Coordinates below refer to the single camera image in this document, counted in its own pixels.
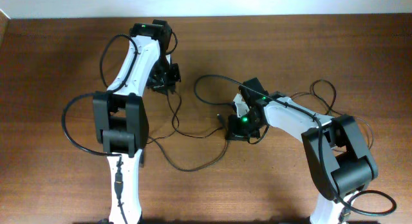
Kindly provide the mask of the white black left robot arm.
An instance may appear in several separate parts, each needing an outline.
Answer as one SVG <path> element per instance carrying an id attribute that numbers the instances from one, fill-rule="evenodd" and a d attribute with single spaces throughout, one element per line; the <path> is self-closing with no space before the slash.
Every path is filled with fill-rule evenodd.
<path id="1" fill-rule="evenodd" d="M 169 49 L 173 29 L 167 21 L 136 23 L 126 38 L 129 50 L 107 91 L 93 96 L 97 141 L 107 154 L 111 211 L 105 223 L 140 223 L 139 167 L 149 137 L 142 96 L 145 88 L 167 94 L 181 80 Z"/>

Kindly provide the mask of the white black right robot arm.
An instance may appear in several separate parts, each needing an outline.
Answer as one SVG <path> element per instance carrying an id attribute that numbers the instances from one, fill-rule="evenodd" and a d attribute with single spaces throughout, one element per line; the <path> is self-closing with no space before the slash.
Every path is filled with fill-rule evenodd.
<path id="1" fill-rule="evenodd" d="M 262 127 L 278 128 L 303 144 L 319 196 L 305 223 L 347 223 L 352 213 L 374 216 L 352 203 L 367 194 L 379 174 L 376 161 L 353 116 L 322 115 L 292 98 L 264 90 L 257 78 L 239 84 L 229 117 L 229 140 L 262 139 Z"/>

